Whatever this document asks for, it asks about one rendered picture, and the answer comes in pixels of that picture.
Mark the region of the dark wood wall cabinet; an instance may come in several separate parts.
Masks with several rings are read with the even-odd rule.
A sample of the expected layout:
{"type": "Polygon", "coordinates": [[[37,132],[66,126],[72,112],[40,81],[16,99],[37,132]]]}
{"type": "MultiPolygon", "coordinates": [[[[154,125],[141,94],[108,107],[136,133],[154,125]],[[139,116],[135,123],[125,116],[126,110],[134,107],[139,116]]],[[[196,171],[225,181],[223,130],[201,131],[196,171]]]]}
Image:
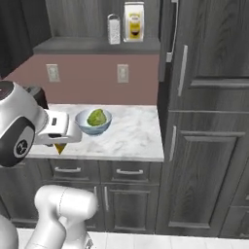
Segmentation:
{"type": "Polygon", "coordinates": [[[160,0],[45,0],[49,37],[36,54],[156,54],[160,51],[160,0]],[[107,19],[124,17],[125,2],[143,2],[144,41],[118,45],[108,41],[107,19]]]}

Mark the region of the green lettuce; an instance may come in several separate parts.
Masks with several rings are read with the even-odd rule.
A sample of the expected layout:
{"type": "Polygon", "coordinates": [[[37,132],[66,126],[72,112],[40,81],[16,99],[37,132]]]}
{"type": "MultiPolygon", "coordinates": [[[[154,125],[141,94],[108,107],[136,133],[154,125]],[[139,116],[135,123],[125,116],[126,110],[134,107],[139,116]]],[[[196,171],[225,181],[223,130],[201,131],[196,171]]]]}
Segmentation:
{"type": "Polygon", "coordinates": [[[96,109],[92,111],[87,119],[87,122],[91,126],[104,125],[107,118],[102,109],[96,109]]]}

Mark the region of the white wall outlet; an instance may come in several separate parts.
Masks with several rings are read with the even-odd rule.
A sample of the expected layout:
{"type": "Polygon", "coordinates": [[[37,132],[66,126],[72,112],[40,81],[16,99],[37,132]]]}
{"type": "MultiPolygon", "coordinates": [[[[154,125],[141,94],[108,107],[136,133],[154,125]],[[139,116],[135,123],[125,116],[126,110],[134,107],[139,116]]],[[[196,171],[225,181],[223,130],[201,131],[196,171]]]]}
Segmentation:
{"type": "Polygon", "coordinates": [[[119,83],[128,82],[128,65],[127,64],[118,64],[117,65],[117,76],[119,83]]]}
{"type": "Polygon", "coordinates": [[[58,66],[56,64],[47,64],[48,77],[51,82],[59,82],[58,66]]]}

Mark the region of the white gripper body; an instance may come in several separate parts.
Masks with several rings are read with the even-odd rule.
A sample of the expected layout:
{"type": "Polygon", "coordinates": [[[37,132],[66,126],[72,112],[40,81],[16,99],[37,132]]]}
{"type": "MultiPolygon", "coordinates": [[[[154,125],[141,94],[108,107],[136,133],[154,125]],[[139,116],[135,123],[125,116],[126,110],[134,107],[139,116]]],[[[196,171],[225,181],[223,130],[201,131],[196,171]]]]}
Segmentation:
{"type": "Polygon", "coordinates": [[[82,132],[72,121],[56,125],[48,124],[36,134],[35,145],[78,143],[82,140],[82,132]]]}

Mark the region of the dark wood drawer front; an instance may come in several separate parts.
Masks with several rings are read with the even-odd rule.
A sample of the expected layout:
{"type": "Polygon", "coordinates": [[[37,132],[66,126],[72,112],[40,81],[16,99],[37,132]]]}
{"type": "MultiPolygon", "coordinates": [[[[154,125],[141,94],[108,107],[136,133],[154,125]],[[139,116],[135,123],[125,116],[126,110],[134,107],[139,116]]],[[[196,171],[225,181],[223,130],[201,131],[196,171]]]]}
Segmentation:
{"type": "Polygon", "coordinates": [[[96,160],[50,160],[54,180],[99,182],[99,167],[96,160]],[[54,168],[77,168],[81,167],[79,173],[55,172],[54,168]]]}
{"type": "Polygon", "coordinates": [[[116,161],[101,160],[99,162],[100,177],[102,183],[127,182],[141,184],[158,184],[160,182],[161,163],[153,161],[116,161]],[[117,174],[117,169],[144,171],[143,175],[117,174]]]}
{"type": "Polygon", "coordinates": [[[28,158],[13,167],[0,166],[0,181],[37,183],[52,176],[50,162],[46,159],[28,158]]]}

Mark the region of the black countertop appliance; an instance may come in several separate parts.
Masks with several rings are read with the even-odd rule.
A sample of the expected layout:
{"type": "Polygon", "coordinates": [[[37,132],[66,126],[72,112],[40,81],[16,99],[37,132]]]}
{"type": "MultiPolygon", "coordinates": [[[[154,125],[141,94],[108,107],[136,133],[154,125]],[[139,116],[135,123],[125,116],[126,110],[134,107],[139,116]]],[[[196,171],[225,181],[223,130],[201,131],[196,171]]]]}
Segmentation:
{"type": "Polygon", "coordinates": [[[42,88],[32,86],[32,87],[24,87],[24,89],[34,97],[39,106],[41,106],[44,109],[49,108],[45,92],[42,88]]]}

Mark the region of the dark wood wall cabinet door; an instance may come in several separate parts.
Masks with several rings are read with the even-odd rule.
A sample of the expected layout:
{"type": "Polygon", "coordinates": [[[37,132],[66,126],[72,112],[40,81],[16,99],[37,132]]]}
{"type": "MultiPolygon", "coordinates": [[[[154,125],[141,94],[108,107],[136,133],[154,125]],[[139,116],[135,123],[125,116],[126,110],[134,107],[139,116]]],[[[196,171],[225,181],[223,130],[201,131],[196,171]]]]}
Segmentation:
{"type": "Polygon", "coordinates": [[[51,37],[46,0],[0,0],[0,80],[51,37]]]}
{"type": "Polygon", "coordinates": [[[167,53],[170,51],[174,5],[171,0],[161,0],[160,6],[160,63],[159,81],[164,81],[167,53]]]}

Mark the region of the silver cheese grater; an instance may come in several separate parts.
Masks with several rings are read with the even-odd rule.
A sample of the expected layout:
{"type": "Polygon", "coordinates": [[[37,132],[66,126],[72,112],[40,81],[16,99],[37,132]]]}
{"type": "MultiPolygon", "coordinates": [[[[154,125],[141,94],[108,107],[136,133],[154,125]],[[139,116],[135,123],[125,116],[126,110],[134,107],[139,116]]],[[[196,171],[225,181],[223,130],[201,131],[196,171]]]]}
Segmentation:
{"type": "Polygon", "coordinates": [[[108,41],[110,45],[118,45],[121,42],[121,21],[115,14],[107,17],[108,41]]]}

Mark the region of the white and yellow box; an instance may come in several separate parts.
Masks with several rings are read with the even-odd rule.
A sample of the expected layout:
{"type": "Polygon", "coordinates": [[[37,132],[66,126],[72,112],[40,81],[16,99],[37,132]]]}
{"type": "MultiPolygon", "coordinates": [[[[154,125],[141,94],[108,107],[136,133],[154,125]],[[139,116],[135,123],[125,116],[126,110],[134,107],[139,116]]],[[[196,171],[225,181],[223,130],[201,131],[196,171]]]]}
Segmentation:
{"type": "Polygon", "coordinates": [[[124,3],[124,41],[142,42],[144,40],[144,3],[124,3]]]}

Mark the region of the dark wood fridge freezer door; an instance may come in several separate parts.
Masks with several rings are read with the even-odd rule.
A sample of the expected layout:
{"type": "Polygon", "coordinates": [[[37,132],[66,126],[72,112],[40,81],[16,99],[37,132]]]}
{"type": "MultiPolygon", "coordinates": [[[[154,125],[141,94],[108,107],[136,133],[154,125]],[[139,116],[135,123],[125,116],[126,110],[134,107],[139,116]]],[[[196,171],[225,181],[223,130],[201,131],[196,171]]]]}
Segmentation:
{"type": "Polygon", "coordinates": [[[218,235],[248,163],[248,112],[170,111],[156,233],[218,235]],[[174,125],[177,136],[169,161],[174,125]]]}

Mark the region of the pale blue salad bowl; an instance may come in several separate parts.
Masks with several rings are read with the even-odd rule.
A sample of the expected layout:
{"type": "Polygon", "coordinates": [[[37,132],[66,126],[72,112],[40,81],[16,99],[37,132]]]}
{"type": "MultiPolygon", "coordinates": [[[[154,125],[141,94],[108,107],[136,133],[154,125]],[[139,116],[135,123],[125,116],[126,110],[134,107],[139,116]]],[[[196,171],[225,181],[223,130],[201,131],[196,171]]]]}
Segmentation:
{"type": "Polygon", "coordinates": [[[84,132],[85,134],[88,134],[88,135],[102,134],[105,130],[108,129],[108,127],[111,124],[112,114],[109,111],[102,109],[106,118],[107,118],[106,123],[103,125],[99,125],[99,126],[89,125],[87,122],[87,119],[88,119],[90,113],[96,109],[102,109],[102,108],[86,109],[86,110],[83,110],[80,113],[78,113],[75,117],[75,123],[78,125],[78,127],[81,129],[81,131],[84,132]]]}

